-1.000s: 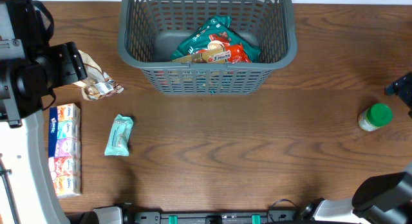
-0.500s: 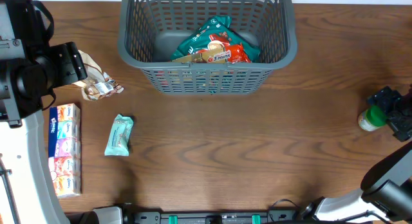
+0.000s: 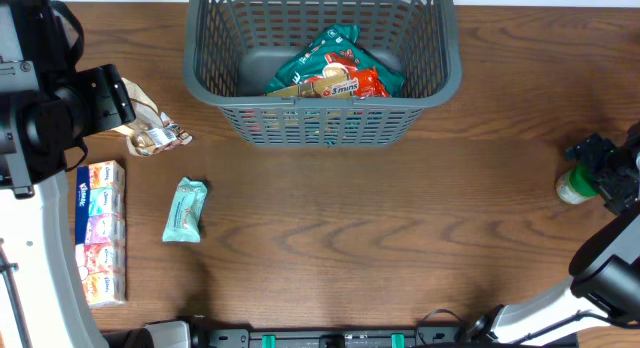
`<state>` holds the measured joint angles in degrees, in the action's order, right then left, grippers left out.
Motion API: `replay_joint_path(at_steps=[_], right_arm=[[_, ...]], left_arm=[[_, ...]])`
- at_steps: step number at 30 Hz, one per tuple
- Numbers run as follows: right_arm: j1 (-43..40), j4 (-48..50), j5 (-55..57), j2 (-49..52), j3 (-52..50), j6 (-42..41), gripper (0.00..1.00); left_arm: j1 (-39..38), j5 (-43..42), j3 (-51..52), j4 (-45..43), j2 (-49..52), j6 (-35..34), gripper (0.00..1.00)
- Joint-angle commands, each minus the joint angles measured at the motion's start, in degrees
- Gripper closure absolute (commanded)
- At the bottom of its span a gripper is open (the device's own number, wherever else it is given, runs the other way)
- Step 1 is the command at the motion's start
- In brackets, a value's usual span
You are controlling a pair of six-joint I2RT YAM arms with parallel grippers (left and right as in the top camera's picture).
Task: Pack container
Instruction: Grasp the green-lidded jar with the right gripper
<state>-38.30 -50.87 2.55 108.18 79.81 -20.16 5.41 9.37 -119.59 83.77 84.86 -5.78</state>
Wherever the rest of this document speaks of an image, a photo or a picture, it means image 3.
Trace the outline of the green lidded jar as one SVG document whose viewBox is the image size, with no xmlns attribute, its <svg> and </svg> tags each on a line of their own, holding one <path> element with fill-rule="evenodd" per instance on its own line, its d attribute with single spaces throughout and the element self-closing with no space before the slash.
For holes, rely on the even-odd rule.
<svg viewBox="0 0 640 348">
<path fill-rule="evenodd" d="M 575 166 L 558 178 L 556 193 L 561 200 L 573 205 L 582 204 L 598 195 L 592 175 L 583 165 Z"/>
</svg>

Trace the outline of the beige snack bag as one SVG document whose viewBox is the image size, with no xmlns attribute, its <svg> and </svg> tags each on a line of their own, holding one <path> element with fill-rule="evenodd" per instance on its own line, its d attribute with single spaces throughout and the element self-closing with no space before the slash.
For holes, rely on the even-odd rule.
<svg viewBox="0 0 640 348">
<path fill-rule="evenodd" d="M 146 157 L 189 144 L 193 137 L 180 127 L 134 82 L 122 79 L 136 118 L 133 122 L 113 128 L 123 135 L 129 153 Z"/>
</svg>

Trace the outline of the mint green snack bar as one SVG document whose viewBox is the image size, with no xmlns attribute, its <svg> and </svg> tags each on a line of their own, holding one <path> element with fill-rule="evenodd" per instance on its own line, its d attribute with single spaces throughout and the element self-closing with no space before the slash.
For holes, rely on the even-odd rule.
<svg viewBox="0 0 640 348">
<path fill-rule="evenodd" d="M 176 187 L 167 223 L 162 235 L 164 243 L 199 243 L 200 217 L 208 189 L 202 181 L 184 177 Z"/>
</svg>

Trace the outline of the red yellow spaghetti packet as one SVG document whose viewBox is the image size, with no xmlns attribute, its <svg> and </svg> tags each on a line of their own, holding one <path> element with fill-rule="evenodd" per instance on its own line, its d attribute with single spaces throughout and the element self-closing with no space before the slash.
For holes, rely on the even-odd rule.
<svg viewBox="0 0 640 348">
<path fill-rule="evenodd" d="M 268 96 L 298 98 L 390 98 L 376 69 L 365 69 L 338 74 L 328 78 L 314 78 L 310 82 L 286 87 L 268 93 Z"/>
</svg>

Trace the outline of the green instant coffee bag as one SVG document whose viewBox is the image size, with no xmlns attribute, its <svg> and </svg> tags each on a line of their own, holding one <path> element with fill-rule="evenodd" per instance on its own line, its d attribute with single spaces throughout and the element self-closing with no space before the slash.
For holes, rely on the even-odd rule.
<svg viewBox="0 0 640 348">
<path fill-rule="evenodd" d="M 399 95 L 404 76 L 384 66 L 379 60 L 357 46 L 360 28 L 333 25 L 322 32 L 299 54 L 282 65 L 269 81 L 265 93 L 310 82 L 314 78 L 328 78 L 338 74 L 376 69 L 380 81 L 391 97 Z"/>
</svg>

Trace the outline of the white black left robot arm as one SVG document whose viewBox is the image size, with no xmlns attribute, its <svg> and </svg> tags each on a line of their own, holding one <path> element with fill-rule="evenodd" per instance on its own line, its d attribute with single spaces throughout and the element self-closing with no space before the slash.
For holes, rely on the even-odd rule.
<svg viewBox="0 0 640 348">
<path fill-rule="evenodd" d="M 133 337 L 98 330 L 70 238 L 66 151 L 135 118 L 114 65 L 76 69 L 84 40 L 60 1 L 1 0 L 1 317 L 22 347 Z"/>
</svg>

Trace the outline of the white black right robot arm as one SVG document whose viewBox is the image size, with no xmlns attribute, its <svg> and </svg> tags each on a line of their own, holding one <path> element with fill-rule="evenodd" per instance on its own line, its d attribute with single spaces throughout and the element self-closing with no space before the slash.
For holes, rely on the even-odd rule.
<svg viewBox="0 0 640 348">
<path fill-rule="evenodd" d="M 614 219 L 575 253 L 560 284 L 515 305 L 499 305 L 466 333 L 468 341 L 543 346 L 582 330 L 639 327 L 639 127 L 625 142 L 593 134 L 565 152 L 574 168 L 556 193 L 569 204 L 599 197 Z"/>
</svg>

